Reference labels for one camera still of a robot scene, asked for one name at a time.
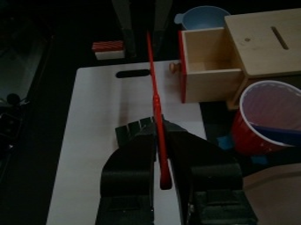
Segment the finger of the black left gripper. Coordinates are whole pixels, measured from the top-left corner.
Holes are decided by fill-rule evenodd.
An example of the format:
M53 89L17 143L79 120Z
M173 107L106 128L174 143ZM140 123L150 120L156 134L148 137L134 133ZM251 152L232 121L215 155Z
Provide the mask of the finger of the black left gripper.
M166 28L173 0L156 0L154 31L162 32Z
M137 49L136 49L134 32L132 29L130 0L112 0L112 4L121 23L128 54L130 57L134 57L137 55Z

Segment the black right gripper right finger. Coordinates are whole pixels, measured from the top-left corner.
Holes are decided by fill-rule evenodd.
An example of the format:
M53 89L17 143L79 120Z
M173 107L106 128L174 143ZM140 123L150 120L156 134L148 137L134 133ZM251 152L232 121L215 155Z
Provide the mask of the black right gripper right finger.
M181 225L257 225L237 159L180 125L164 127Z

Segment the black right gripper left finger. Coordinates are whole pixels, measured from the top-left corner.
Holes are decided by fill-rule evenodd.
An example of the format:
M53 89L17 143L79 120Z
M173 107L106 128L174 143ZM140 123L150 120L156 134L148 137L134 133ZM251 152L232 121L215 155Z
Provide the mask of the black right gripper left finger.
M96 225L154 225L156 153L156 127L150 124L104 165Z

